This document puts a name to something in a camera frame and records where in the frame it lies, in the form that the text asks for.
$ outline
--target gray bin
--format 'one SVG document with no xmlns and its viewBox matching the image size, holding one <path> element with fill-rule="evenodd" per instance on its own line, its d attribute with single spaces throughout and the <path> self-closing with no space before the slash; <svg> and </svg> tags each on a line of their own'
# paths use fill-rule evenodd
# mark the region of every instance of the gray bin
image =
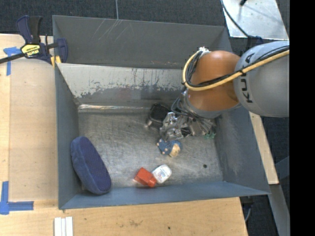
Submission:
<svg viewBox="0 0 315 236">
<path fill-rule="evenodd" d="M 188 137 L 177 157 L 162 155 L 158 129 L 146 129 L 152 104 L 181 92 L 181 69 L 199 47 L 232 51 L 226 28 L 129 20 L 53 17 L 66 63 L 55 69 L 59 208 L 180 202 L 270 193 L 249 112 L 216 118 L 214 139 Z M 71 141 L 86 136 L 112 178 L 109 193 L 82 188 Z M 133 181 L 141 167 L 167 164 L 172 175 L 149 188 Z"/>
</svg>

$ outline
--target yellow cable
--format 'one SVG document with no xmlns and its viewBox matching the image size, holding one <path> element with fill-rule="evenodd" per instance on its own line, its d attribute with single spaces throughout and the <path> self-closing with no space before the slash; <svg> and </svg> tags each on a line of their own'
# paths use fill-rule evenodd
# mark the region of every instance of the yellow cable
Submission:
<svg viewBox="0 0 315 236">
<path fill-rule="evenodd" d="M 247 66 L 247 67 L 245 67 L 245 68 L 243 68 L 243 69 L 240 69 L 239 72 L 237 72 L 237 73 L 235 73 L 235 74 L 233 74 L 233 75 L 231 75 L 231 76 L 229 76 L 229 77 L 227 77 L 227 78 L 225 78 L 224 80 L 221 80 L 221 81 L 219 81 L 219 82 L 216 82 L 216 83 L 213 83 L 213 84 L 211 84 L 211 85 L 204 86 L 204 87 L 192 87 L 192 86 L 188 85 L 188 83 L 187 83 L 187 80 L 186 80 L 186 70 L 187 70 L 188 64 L 191 62 L 191 60 L 195 57 L 195 55 L 196 55 L 198 52 L 196 52 L 194 55 L 192 55 L 192 56 L 188 59 L 188 61 L 186 62 L 185 66 L 184 66 L 184 69 L 183 69 L 183 81 L 185 82 L 185 86 L 186 86 L 188 89 L 193 90 L 193 91 L 203 91 L 203 90 L 208 90 L 208 89 L 212 89 L 212 88 L 215 88 L 215 87 L 217 87 L 217 86 L 220 86 L 220 85 L 222 85 L 222 84 L 224 84 L 224 83 L 227 83 L 227 82 L 229 82 L 229 81 L 231 81 L 231 80 L 234 80 L 235 78 L 241 76 L 243 73 L 247 73 L 247 72 L 249 72 L 249 71 L 251 71 L 251 70 L 253 70 L 253 69 L 255 69 L 255 68 L 259 67 L 259 66 L 265 65 L 265 64 L 267 64 L 267 63 L 269 63 L 269 62 L 271 62 L 271 61 L 274 61 L 274 60 L 276 60 L 276 59 L 279 59 L 279 58 L 282 58 L 282 57 L 284 57 L 284 56 L 286 56 L 286 55 L 289 55 L 290 50 L 284 51 L 284 52 L 282 52 L 282 53 L 278 53 L 278 54 L 273 55 L 273 56 L 271 56 L 271 57 L 269 57 L 269 58 L 267 58 L 267 59 L 264 59 L 264 60 L 262 60 L 262 61 L 259 61 L 259 62 L 255 63 L 255 64 L 253 64 L 253 65 L 249 65 L 249 66 Z"/>
</svg>

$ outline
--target white object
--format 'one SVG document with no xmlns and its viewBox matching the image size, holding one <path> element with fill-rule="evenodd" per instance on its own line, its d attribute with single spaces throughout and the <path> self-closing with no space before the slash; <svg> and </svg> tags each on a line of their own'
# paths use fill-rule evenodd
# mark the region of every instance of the white object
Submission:
<svg viewBox="0 0 315 236">
<path fill-rule="evenodd" d="M 55 218 L 54 236 L 73 236 L 72 217 Z"/>
<path fill-rule="evenodd" d="M 163 164 L 152 171 L 152 174 L 158 183 L 164 183 L 171 176 L 172 170 L 166 164 Z"/>
</svg>

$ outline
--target red object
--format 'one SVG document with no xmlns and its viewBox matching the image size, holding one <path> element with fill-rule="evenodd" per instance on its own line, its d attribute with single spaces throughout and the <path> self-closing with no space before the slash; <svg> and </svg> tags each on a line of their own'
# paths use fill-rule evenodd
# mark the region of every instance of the red object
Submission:
<svg viewBox="0 0 315 236">
<path fill-rule="evenodd" d="M 137 175 L 134 177 L 136 181 L 143 185 L 148 185 L 150 187 L 154 187 L 155 184 L 157 183 L 157 180 L 153 176 L 153 174 L 143 167 L 140 168 L 138 171 Z"/>
</svg>

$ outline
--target blue sponge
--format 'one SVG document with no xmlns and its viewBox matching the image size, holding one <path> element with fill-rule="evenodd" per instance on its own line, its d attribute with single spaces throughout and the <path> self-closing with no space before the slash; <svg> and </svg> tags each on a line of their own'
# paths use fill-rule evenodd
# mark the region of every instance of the blue sponge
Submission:
<svg viewBox="0 0 315 236">
<path fill-rule="evenodd" d="M 97 195 L 109 191 L 112 185 L 109 173 L 87 137 L 79 136 L 71 142 L 71 158 L 74 170 L 87 190 Z"/>
</svg>

